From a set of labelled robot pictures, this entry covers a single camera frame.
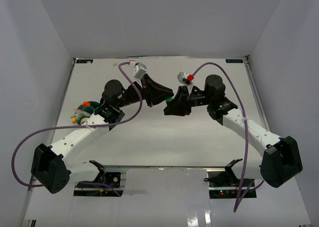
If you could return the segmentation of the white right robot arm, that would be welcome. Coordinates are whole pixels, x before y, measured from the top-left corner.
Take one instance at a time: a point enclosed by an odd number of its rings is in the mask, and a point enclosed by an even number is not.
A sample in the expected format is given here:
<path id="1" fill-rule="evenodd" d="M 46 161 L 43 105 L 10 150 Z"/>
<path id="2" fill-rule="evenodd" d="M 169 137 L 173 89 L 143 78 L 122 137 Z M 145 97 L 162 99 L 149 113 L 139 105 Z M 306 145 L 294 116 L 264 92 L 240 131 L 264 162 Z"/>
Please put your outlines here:
<path id="1" fill-rule="evenodd" d="M 206 106 L 213 120 L 247 140 L 261 155 L 261 163 L 252 164 L 246 170 L 250 179 L 261 179 L 278 188 L 303 170 L 296 140 L 273 134 L 244 117 L 237 105 L 225 96 L 226 86 L 220 76 L 207 76 L 203 90 L 194 86 L 193 78 L 185 72 L 178 74 L 182 85 L 175 97 L 167 101 L 164 115 L 186 116 L 193 107 Z"/>

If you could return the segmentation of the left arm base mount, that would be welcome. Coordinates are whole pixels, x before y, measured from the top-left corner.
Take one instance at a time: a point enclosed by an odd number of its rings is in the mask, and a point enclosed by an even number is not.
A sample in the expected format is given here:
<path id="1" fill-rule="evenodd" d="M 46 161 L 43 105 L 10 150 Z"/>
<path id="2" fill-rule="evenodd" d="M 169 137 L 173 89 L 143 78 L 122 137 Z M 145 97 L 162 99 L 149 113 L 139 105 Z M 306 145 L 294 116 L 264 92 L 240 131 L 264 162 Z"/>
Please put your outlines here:
<path id="1" fill-rule="evenodd" d="M 107 172 L 97 184 L 77 183 L 73 192 L 75 197 L 121 197 L 126 183 L 126 173 Z"/>

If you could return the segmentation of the clear tape roll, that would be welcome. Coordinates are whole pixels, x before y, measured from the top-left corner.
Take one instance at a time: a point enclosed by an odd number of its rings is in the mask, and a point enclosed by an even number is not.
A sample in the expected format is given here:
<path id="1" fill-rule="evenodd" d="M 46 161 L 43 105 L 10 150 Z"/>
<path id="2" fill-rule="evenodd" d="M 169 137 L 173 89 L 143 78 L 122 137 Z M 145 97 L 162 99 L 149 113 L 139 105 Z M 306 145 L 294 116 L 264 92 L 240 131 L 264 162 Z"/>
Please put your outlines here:
<path id="1" fill-rule="evenodd" d="M 85 122 L 87 122 L 88 119 L 89 119 L 88 117 L 82 118 L 82 119 L 80 120 L 80 125 L 82 125 L 82 124 L 84 124 Z"/>

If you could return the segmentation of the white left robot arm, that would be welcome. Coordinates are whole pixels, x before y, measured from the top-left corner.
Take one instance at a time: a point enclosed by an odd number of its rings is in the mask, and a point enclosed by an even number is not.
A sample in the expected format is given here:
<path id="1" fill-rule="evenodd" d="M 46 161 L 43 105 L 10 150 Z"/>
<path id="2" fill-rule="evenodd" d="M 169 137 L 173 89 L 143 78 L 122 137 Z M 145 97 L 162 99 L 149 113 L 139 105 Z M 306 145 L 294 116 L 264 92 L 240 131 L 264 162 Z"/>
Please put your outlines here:
<path id="1" fill-rule="evenodd" d="M 103 185 L 107 173 L 102 164 L 90 160 L 73 165 L 72 159 L 122 120 L 125 114 L 121 107 L 142 101 L 152 107 L 172 96 L 172 89 L 158 84 L 148 74 L 127 89 L 118 80 L 108 81 L 100 103 L 79 129 L 49 146 L 41 144 L 35 149 L 32 175 L 52 194 L 58 193 L 71 182 L 84 181 L 95 187 Z"/>

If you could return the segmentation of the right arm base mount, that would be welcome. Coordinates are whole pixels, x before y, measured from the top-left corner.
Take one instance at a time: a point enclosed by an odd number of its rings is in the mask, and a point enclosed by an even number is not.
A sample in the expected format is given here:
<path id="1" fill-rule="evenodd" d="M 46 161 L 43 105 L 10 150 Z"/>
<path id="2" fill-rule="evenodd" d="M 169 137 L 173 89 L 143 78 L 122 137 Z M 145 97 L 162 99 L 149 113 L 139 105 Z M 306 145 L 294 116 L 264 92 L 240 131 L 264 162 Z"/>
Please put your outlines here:
<path id="1" fill-rule="evenodd" d="M 237 178 L 232 171 L 232 167 L 242 159 L 234 159 L 221 171 L 213 170 L 207 172 L 204 178 L 209 186 L 210 199 L 236 199 L 240 184 L 240 177 Z"/>

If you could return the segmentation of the black highlighter orange cap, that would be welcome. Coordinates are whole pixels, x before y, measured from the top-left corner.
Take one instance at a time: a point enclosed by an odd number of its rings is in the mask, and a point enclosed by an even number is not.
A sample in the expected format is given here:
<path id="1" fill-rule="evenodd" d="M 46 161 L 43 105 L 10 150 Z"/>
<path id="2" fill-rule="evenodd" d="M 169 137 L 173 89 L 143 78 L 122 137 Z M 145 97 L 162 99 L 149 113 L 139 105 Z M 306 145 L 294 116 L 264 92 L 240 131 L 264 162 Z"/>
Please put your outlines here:
<path id="1" fill-rule="evenodd" d="M 83 103 L 82 103 L 82 106 L 83 107 L 87 107 L 87 106 L 90 106 L 91 104 L 89 103 L 89 102 L 87 102 L 87 101 L 84 101 Z"/>

